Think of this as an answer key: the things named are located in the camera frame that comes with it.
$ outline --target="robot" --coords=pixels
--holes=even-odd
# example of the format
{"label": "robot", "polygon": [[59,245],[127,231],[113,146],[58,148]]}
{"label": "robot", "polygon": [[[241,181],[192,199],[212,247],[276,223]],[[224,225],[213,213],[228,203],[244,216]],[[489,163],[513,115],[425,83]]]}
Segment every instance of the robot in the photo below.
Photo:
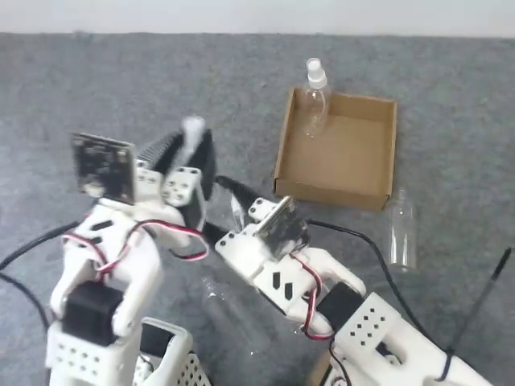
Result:
{"label": "robot", "polygon": [[[199,118],[139,157],[124,142],[75,134],[81,190],[98,200],[63,236],[64,271],[51,295],[51,386],[210,385],[181,327],[143,318],[162,279],[156,244],[195,261],[214,245],[228,266],[305,335],[331,340],[324,386],[491,386],[447,354],[321,248],[309,246],[294,200],[269,201],[215,177],[211,132]],[[229,189],[237,229],[206,221],[214,183]],[[179,253],[197,241],[200,252]],[[335,282],[321,298],[324,280]],[[121,282],[122,289],[110,285]]]}
{"label": "robot", "polygon": [[[331,367],[323,386],[491,386],[462,359],[411,326],[329,252],[308,244],[307,222],[295,202],[259,197],[222,178],[236,192],[247,224],[216,242],[225,262],[287,319],[314,340],[331,340]],[[336,284],[317,304],[324,280]]]}
{"label": "robot", "polygon": [[[50,385],[209,386],[192,336],[142,312],[162,280],[157,243],[187,261],[208,254],[200,230],[216,169],[211,131],[188,118],[138,157],[131,144],[88,134],[74,134],[72,147],[80,189],[97,201],[63,235]],[[200,252],[176,252],[195,240]]]}

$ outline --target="clear plastic bottle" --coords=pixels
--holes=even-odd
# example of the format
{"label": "clear plastic bottle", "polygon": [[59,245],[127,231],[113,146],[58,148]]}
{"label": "clear plastic bottle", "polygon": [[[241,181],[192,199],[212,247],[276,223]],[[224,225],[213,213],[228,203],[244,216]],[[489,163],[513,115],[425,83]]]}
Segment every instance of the clear plastic bottle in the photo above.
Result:
{"label": "clear plastic bottle", "polygon": [[259,306],[259,294],[227,269],[202,268],[202,308],[237,355],[251,357],[266,352],[272,342],[263,320],[266,308]]}
{"label": "clear plastic bottle", "polygon": [[331,90],[328,78],[320,59],[311,58],[306,62],[307,85],[301,98],[302,131],[314,137],[320,134],[328,121]]}
{"label": "clear plastic bottle", "polygon": [[389,201],[389,263],[402,272],[417,268],[417,221],[406,189]]}

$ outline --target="red and white wire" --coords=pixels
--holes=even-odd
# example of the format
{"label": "red and white wire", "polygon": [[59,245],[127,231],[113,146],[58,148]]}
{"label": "red and white wire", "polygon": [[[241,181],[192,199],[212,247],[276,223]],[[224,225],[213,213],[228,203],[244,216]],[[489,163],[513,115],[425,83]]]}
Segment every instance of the red and white wire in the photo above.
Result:
{"label": "red and white wire", "polygon": [[129,232],[127,233],[126,239],[124,241],[124,244],[122,246],[122,249],[121,249],[120,253],[118,254],[116,260],[102,265],[98,270],[101,273],[107,273],[107,272],[111,271],[114,267],[116,267],[116,265],[118,265],[118,263],[121,260],[123,260],[125,258],[125,256],[127,255],[127,253],[129,252],[129,250],[130,250],[129,241],[130,241],[130,238],[132,237],[132,235],[135,234],[136,231],[138,231],[141,227],[145,227],[145,226],[149,226],[149,225],[150,226],[158,225],[159,227],[163,227],[165,229],[172,230],[177,233],[182,233],[187,236],[193,236],[202,243],[202,245],[204,246],[204,251],[202,251],[200,253],[193,253],[193,254],[185,256],[185,257],[178,257],[181,260],[185,260],[185,261],[202,260],[209,254],[209,244],[204,240],[202,233],[200,233],[199,231],[197,231],[195,229],[186,228],[181,225],[170,224],[170,223],[168,223],[166,221],[162,221],[162,220],[144,220],[144,221],[141,221],[141,222],[135,224],[129,230]]}
{"label": "red and white wire", "polygon": [[292,259],[298,261],[304,270],[308,271],[310,275],[313,276],[316,283],[316,289],[312,289],[309,293],[309,299],[307,301],[307,314],[306,320],[304,321],[303,326],[301,327],[301,331],[312,340],[326,340],[332,338],[331,334],[312,334],[310,332],[311,321],[313,320],[313,316],[315,315],[316,308],[316,299],[322,292],[322,277],[309,265],[301,261],[297,258],[293,253],[290,254]]}
{"label": "red and white wire", "polygon": [[99,268],[102,265],[107,264],[107,258],[105,257],[105,254],[102,252],[102,250],[98,248],[95,243],[93,243],[90,239],[77,235],[73,232],[67,232],[63,234],[62,239],[64,244],[66,244],[68,240],[73,240],[76,243],[84,245],[86,248],[90,249],[93,252],[93,255],[95,256],[93,258],[93,261],[97,263],[95,266],[95,270],[98,272],[99,278],[103,281],[107,280],[109,275],[107,275],[107,273],[99,272]]}

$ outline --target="white wall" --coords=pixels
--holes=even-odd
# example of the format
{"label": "white wall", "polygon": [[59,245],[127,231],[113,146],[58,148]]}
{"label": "white wall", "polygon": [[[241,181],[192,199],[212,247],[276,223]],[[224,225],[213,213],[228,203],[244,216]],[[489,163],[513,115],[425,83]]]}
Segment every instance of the white wall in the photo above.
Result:
{"label": "white wall", "polygon": [[0,31],[515,37],[515,0],[0,0]]}

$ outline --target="white spray nozzle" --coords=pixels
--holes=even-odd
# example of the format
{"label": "white spray nozzle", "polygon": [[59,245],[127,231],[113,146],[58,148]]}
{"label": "white spray nozzle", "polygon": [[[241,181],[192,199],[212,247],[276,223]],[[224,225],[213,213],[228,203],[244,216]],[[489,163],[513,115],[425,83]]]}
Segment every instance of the white spray nozzle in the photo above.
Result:
{"label": "white spray nozzle", "polygon": [[324,88],[328,84],[328,78],[322,68],[320,59],[311,58],[306,62],[307,80],[312,88]]}

